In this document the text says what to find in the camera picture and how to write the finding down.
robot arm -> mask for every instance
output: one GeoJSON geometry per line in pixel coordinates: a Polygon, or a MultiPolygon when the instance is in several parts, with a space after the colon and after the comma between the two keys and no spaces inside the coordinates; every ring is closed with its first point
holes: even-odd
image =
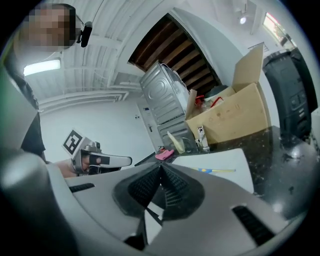
{"type": "Polygon", "coordinates": [[[84,137],[75,129],[69,133],[62,147],[71,157],[72,166],[77,175],[100,174],[106,172],[106,169],[132,164],[132,158],[129,156],[103,154],[99,142],[84,137]],[[82,169],[82,159],[86,156],[89,156],[89,172],[82,169]],[[97,158],[101,159],[100,164],[97,164],[97,158]]]}

window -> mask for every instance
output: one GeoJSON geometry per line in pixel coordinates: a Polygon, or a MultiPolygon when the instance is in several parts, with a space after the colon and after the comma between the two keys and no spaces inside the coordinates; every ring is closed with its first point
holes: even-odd
{"type": "Polygon", "coordinates": [[[291,49],[297,47],[283,26],[272,16],[266,13],[263,25],[275,37],[275,39],[285,48],[291,49]]]}

white board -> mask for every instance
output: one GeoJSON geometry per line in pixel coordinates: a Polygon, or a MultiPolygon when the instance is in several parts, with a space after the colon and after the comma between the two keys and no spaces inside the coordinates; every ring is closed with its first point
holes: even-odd
{"type": "Polygon", "coordinates": [[[254,193],[254,184],[248,162],[241,148],[218,153],[179,156],[172,163],[189,168],[235,170],[234,172],[211,172],[208,175],[227,179],[238,184],[249,193],[254,193]]]}

person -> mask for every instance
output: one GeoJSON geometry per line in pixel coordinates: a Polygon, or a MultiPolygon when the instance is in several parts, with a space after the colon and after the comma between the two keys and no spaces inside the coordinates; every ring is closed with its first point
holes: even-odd
{"type": "MultiPolygon", "coordinates": [[[[76,9],[73,6],[65,3],[42,3],[29,13],[13,37],[4,66],[21,93],[36,110],[39,109],[38,102],[25,80],[24,67],[44,61],[55,52],[71,47],[80,32],[78,24],[76,9]]],[[[31,123],[21,148],[40,156],[48,163],[44,154],[46,148],[42,139],[39,113],[31,123]]],[[[100,164],[101,159],[98,158],[96,161],[100,164]]],[[[65,178],[76,176],[70,159],[56,164],[65,178]]],[[[88,168],[89,157],[86,156],[82,159],[82,169],[85,171],[88,168]]]]}

ceiling opening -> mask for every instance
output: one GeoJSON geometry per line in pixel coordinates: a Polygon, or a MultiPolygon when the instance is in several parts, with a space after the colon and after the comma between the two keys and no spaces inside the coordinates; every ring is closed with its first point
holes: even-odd
{"type": "Polygon", "coordinates": [[[169,14],[160,19],[142,39],[129,62],[147,71],[159,60],[176,71],[188,90],[198,95],[221,85],[198,45],[188,32],[169,14]]]}

